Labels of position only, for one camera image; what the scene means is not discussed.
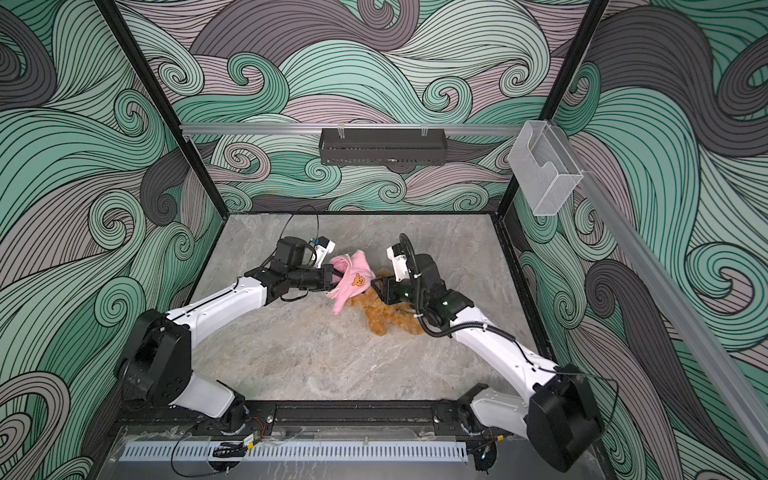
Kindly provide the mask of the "brown teddy bear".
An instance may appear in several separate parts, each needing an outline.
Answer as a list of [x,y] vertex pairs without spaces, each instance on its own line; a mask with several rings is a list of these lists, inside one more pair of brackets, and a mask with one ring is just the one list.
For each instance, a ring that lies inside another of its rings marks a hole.
[[373,288],[351,297],[345,303],[348,307],[361,310],[367,320],[369,330],[383,336],[390,327],[397,327],[411,335],[423,334],[423,329],[410,312],[406,303],[386,305],[381,301]]

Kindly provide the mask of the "pink teddy hoodie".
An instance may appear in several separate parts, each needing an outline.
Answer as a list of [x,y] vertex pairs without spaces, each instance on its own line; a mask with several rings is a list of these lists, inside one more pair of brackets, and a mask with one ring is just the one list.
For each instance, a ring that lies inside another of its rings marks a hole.
[[370,288],[376,276],[362,250],[357,250],[351,255],[335,256],[330,260],[330,264],[335,270],[333,281],[336,285],[326,296],[334,301],[332,313],[338,315],[349,299]]

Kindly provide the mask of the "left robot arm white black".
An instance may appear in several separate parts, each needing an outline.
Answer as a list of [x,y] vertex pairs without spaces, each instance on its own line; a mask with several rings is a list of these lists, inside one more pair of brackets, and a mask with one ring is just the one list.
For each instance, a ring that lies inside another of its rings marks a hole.
[[154,408],[194,411],[235,431],[249,417],[242,395],[192,368],[193,349],[239,317],[287,301],[286,295],[328,292],[340,274],[326,261],[335,243],[320,236],[279,239],[262,265],[233,284],[189,305],[139,315],[116,361],[114,375]]

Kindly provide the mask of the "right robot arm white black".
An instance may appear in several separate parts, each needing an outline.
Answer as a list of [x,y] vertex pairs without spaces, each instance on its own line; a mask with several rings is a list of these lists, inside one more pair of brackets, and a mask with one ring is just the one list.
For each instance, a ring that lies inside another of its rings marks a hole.
[[513,395],[483,387],[469,396],[470,418],[480,427],[527,439],[560,472],[568,471],[604,433],[605,422],[585,373],[523,346],[462,293],[442,284],[428,289],[421,278],[384,277],[372,286],[387,305],[409,304],[429,336],[449,337],[468,347],[512,386]]

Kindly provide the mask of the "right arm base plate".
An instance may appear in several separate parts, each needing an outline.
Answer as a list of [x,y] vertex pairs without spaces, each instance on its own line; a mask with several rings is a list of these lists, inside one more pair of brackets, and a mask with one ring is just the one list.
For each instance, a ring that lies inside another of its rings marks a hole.
[[483,424],[471,408],[471,402],[489,386],[478,383],[458,399],[441,399],[432,406],[433,429],[438,436],[490,439],[498,436],[513,436],[512,432],[500,427]]

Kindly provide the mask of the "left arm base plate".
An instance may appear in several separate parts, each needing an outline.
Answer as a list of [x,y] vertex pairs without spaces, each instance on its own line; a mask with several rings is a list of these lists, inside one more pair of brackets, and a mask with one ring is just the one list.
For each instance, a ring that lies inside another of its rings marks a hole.
[[236,402],[220,419],[205,418],[192,428],[194,436],[244,438],[254,434],[263,437],[271,433],[276,404],[262,401]]

